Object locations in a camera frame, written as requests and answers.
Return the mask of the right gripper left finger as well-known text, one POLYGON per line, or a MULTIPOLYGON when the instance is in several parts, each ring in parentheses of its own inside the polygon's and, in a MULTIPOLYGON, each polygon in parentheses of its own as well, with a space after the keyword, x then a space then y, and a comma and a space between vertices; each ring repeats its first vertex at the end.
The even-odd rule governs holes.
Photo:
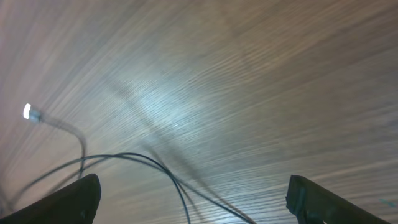
POLYGON ((2 218, 1 224, 92 224, 100 199, 100 180, 90 174, 2 218))

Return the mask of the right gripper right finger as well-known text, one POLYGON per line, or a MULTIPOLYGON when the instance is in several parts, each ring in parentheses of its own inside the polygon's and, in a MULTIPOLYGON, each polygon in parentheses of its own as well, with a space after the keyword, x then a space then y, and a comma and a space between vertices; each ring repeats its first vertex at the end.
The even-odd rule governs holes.
POLYGON ((299 224, 389 224, 299 175, 290 176, 285 199, 299 224))

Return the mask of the black cable white plug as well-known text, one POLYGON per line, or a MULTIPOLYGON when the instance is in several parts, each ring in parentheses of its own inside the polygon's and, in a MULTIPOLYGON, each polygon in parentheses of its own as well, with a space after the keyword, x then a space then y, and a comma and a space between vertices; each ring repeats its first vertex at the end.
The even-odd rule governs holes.
MULTIPOLYGON (((52 126, 56 129, 65 131, 73 136, 75 136, 80 144, 81 147, 81 158, 84 158, 87 153, 87 143, 85 140, 85 137, 83 134, 76 128, 74 128, 72 125, 57 119, 53 118, 49 115, 47 115, 45 112, 37 109, 36 107, 32 106, 31 104, 27 103, 23 109, 22 116, 24 119, 27 119, 33 123, 45 123, 48 126, 52 126)), ((67 177, 65 180, 61 181, 58 185, 54 186, 47 194, 46 196, 54 193, 56 190, 58 190, 62 185, 64 185, 66 182, 68 182, 68 178, 73 178, 75 175, 78 175, 78 179, 83 177, 83 168, 84 168, 85 162, 80 162, 80 168, 77 171, 77 174, 72 174, 70 177, 67 177)), ((6 208, 8 210, 11 209, 11 201, 8 201, 4 192, 1 190, 1 211, 2 209, 6 208)))

